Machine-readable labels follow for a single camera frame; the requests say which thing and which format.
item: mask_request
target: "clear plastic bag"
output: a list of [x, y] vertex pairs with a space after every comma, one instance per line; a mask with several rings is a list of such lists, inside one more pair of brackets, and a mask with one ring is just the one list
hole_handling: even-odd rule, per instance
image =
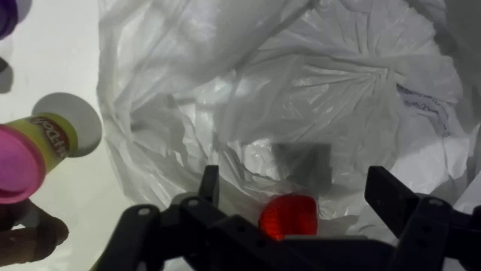
[[360, 233], [376, 219], [363, 200], [369, 165], [397, 159], [399, 85], [460, 96], [433, 25], [400, 0], [103, 0], [101, 10], [98, 93], [137, 201], [167, 206], [220, 164], [227, 212], [256, 221], [272, 195], [304, 192], [322, 233]]

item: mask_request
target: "red cap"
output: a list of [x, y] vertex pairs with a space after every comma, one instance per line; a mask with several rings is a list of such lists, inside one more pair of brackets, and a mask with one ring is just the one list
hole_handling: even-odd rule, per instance
[[274, 239], [317, 233], [316, 200], [301, 194], [274, 198], [260, 215], [260, 228]]

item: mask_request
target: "pink lid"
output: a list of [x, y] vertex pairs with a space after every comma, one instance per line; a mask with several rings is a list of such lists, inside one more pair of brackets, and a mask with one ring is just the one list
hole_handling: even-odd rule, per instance
[[45, 165], [35, 144], [21, 132], [0, 124], [0, 203], [29, 198], [44, 177]]

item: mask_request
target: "plastic bag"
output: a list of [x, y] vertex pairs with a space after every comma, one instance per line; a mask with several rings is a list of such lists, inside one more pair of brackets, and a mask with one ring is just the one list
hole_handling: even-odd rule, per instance
[[399, 85], [460, 96], [433, 25], [402, 0], [103, 0], [101, 10], [98, 93], [137, 201], [167, 206], [214, 162], [227, 212], [256, 221], [272, 195], [305, 192], [322, 233], [360, 233], [376, 219], [363, 200], [369, 165], [399, 156]]

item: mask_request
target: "white table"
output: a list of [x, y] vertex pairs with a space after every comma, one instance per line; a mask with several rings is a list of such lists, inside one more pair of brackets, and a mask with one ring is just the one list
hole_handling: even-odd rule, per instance
[[[78, 94], [98, 108], [98, 1], [33, 0], [26, 21], [0, 40], [0, 55], [15, 72], [9, 93], [0, 93], [0, 123], [30, 114], [38, 99], [54, 91]], [[48, 177], [33, 200], [65, 219], [69, 239], [44, 261], [5, 269], [89, 269], [104, 249], [119, 215], [131, 204], [124, 197], [106, 144], [68, 159]]]

